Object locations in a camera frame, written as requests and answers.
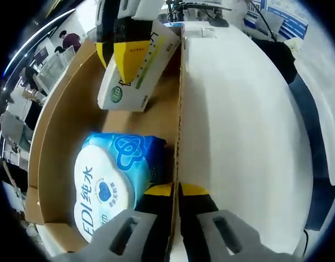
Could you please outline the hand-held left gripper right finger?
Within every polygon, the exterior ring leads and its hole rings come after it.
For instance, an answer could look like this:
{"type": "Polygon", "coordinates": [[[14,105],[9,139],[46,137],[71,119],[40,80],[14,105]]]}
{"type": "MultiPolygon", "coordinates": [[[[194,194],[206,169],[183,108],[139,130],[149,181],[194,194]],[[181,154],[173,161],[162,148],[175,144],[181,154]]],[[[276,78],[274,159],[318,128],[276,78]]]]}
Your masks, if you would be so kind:
{"type": "Polygon", "coordinates": [[[263,245],[259,233],[228,210],[220,210],[208,191],[178,185],[183,244],[189,261],[297,261],[263,245]]]}

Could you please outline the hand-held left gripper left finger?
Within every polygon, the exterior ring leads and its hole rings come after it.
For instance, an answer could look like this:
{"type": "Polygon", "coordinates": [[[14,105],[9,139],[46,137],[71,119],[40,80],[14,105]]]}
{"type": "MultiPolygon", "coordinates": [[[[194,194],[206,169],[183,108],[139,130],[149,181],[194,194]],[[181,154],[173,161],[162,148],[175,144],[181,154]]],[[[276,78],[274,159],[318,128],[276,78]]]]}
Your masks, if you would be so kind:
{"type": "Polygon", "coordinates": [[[153,186],[134,210],[97,229],[87,246],[52,261],[168,261],[173,207],[173,183],[153,186]]]}

